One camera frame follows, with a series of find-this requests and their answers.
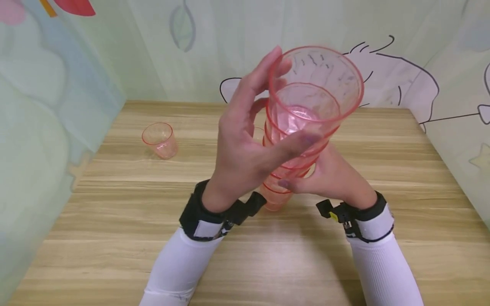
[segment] fingernail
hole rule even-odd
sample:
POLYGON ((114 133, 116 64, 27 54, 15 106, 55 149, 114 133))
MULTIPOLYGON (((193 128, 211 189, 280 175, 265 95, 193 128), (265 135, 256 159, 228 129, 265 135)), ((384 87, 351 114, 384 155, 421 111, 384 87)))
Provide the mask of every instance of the fingernail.
POLYGON ((286 180, 279 180, 279 182, 277 182, 277 184, 279 186, 281 186, 282 188, 289 189, 289 182, 286 180))
POLYGON ((280 48, 280 46, 279 46, 279 45, 276 45, 276 46, 274 47, 274 49, 272 49, 272 50, 271 50, 271 52, 269 52, 269 54, 276 52, 276 50, 277 50, 278 48, 280 48))
POLYGON ((321 139, 321 135, 319 134, 307 134, 305 136, 305 141, 311 146, 318 142, 321 139))

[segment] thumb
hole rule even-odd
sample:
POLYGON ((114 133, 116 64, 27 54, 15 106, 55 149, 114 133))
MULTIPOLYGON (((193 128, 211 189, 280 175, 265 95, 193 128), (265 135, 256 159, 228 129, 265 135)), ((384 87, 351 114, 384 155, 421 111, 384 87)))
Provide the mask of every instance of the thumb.
POLYGON ((310 178, 291 178, 291 179, 282 179, 279 180, 278 185, 282 188, 286 188, 287 190, 293 193, 310 193, 309 187, 311 184, 308 184, 308 180, 310 178))
POLYGON ((283 163, 301 155, 320 139, 322 135, 319 133, 306 130, 297 131, 269 148, 267 164, 272 170, 275 170, 283 163))

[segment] plastic cup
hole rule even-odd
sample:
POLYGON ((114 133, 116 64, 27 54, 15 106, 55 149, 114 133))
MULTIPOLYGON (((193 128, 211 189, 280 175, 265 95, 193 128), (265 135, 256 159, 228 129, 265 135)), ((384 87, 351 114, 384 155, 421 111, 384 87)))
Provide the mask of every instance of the plastic cup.
MULTIPOLYGON (((287 136, 285 134, 281 134, 280 131, 277 130, 277 128, 272 126, 267 121, 264 125, 264 129, 264 146, 273 146, 287 136)), ((332 137, 332 135, 325 136, 323 139, 312 145, 303 154, 285 162, 284 164, 282 164, 282 166, 288 168, 303 168, 307 165, 311 165, 317 160, 320 153, 328 145, 330 137, 332 137)))
POLYGON ((264 184, 260 185, 259 192, 267 200, 264 207, 271 212, 280 210, 293 196, 292 192, 278 193, 264 184))
POLYGON ((268 117, 287 134, 304 128, 326 134, 357 109, 363 95, 362 75, 347 57, 325 47, 299 47, 270 69, 268 117), (281 75, 283 61, 292 67, 281 75))
MULTIPOLYGON (((262 142, 263 146, 265 146, 265 138, 266 137, 264 137, 264 140, 262 142)), ((303 173, 306 169, 309 169, 315 163, 315 161, 313 161, 310 165, 306 165, 304 167, 288 167, 288 166, 281 165, 272 173, 277 177, 297 177, 298 175, 303 173)))
POLYGON ((169 159, 177 153, 177 142, 170 124, 157 122, 149 125, 141 139, 162 159, 169 159))
MULTIPOLYGON (((297 177, 304 177, 308 172, 310 171, 310 168, 306 169, 302 174, 300 174, 297 177)), ((277 192, 277 193, 288 193, 291 192, 290 190, 279 186, 279 181, 282 180, 282 177, 279 177, 273 173, 271 173, 266 180, 264 181, 264 185, 269 188, 270 190, 277 192)))

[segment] wood grain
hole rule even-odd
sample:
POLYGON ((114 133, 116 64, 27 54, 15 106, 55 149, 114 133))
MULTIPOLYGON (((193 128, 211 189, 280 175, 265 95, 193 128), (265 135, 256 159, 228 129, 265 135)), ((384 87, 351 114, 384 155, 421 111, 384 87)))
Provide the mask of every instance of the wood grain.
MULTIPOLYGON (((194 184, 212 174, 224 108, 127 102, 9 305, 137 305, 194 184), (167 161, 141 141, 157 121, 179 145, 167 161)), ((409 111, 359 109, 332 141, 390 202, 425 304, 487 306, 489 232, 409 111)), ((295 195, 235 227, 190 305, 364 305, 342 227, 319 200, 295 195)))

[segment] cartoon wallpaper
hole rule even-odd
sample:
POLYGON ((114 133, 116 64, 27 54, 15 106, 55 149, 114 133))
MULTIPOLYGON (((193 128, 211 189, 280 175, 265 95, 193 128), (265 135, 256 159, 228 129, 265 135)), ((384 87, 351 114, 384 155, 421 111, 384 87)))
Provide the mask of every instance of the cartoon wallpaper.
POLYGON ((57 18, 88 4, 0 0, 0 305, 125 102, 57 18))
POLYGON ((361 107, 410 109, 490 227, 489 16, 487 0, 0 0, 0 305, 126 99, 228 102, 275 45, 343 52, 361 107))

